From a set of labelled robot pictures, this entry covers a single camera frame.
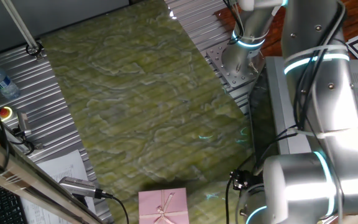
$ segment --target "metal bracket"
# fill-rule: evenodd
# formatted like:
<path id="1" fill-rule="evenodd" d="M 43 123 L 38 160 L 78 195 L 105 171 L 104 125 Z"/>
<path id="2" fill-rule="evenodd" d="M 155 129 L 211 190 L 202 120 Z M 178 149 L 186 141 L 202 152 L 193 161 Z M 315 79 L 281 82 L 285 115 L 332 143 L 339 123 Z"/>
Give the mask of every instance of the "metal bracket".
<path id="1" fill-rule="evenodd" d="M 26 113 L 17 112 L 17 120 L 19 121 L 19 128 L 23 132 L 23 134 L 25 136 L 30 135 L 31 128 Z"/>
<path id="2" fill-rule="evenodd" d="M 222 77 L 226 80 L 227 84 L 229 84 L 231 87 L 235 88 L 254 81 L 258 71 L 256 70 L 256 68 L 253 67 L 253 65 L 249 65 L 249 66 L 251 66 L 253 70 L 256 70 L 256 75 L 254 73 L 250 73 L 248 75 L 237 75 L 237 74 L 233 75 L 230 74 L 224 68 L 224 64 L 222 63 L 222 53 L 226 48 L 228 42 L 229 41 L 227 40 L 213 47 L 208 48 L 206 51 L 206 56 L 211 59 L 214 68 L 216 68 L 221 73 Z"/>

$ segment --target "wooden surface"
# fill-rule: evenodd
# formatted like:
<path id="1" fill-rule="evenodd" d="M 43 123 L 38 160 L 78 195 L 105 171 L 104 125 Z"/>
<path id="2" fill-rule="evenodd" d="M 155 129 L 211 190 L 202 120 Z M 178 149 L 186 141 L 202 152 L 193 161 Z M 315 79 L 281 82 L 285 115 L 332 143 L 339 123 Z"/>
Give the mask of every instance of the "wooden surface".
<path id="1" fill-rule="evenodd" d="M 347 8 L 347 19 L 344 23 L 345 41 L 358 35 L 358 0 L 342 0 Z M 225 24 L 228 30 L 233 30 L 235 21 L 228 9 L 222 9 L 215 15 Z M 274 17 L 270 31 L 266 36 L 266 41 L 262 47 L 264 56 L 282 56 L 281 35 L 285 17 L 285 8 L 282 7 Z"/>

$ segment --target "pink gift box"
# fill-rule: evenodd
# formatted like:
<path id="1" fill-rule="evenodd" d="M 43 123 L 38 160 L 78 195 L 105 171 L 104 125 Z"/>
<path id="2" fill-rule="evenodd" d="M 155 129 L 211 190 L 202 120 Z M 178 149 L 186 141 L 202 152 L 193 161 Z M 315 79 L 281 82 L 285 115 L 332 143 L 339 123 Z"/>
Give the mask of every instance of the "pink gift box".
<path id="1" fill-rule="evenodd" d="M 139 192 L 139 224 L 189 224 L 186 189 Z"/>

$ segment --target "white paper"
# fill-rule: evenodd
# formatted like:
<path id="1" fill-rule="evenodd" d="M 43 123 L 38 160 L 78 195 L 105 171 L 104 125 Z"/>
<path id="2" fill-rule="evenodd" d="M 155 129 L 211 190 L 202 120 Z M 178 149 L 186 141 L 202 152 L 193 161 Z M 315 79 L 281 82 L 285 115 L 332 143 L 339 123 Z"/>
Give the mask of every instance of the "white paper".
<path id="1" fill-rule="evenodd" d="M 74 177 L 81 180 L 88 180 L 85 166 L 82 161 L 80 152 L 78 150 L 67 154 L 65 156 L 52 159 L 46 162 L 41 162 L 38 166 L 49 174 L 56 182 L 59 182 L 63 177 Z M 94 203 L 91 197 L 85 197 L 88 208 L 93 212 Z M 69 224 L 70 222 L 58 217 L 42 207 L 29 202 L 26 199 L 21 199 L 25 217 L 29 224 Z"/>

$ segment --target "green marble surface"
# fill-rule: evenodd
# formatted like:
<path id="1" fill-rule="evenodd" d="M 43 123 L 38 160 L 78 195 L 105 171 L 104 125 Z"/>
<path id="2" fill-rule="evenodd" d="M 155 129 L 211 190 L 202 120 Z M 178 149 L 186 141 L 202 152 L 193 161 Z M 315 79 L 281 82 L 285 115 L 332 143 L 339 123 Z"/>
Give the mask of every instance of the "green marble surface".
<path id="1" fill-rule="evenodd" d="M 169 12 L 148 0 L 42 41 L 96 176 L 131 223 L 139 191 L 176 187 L 187 189 L 190 223 L 222 223 L 229 172 L 251 153 L 249 124 Z"/>

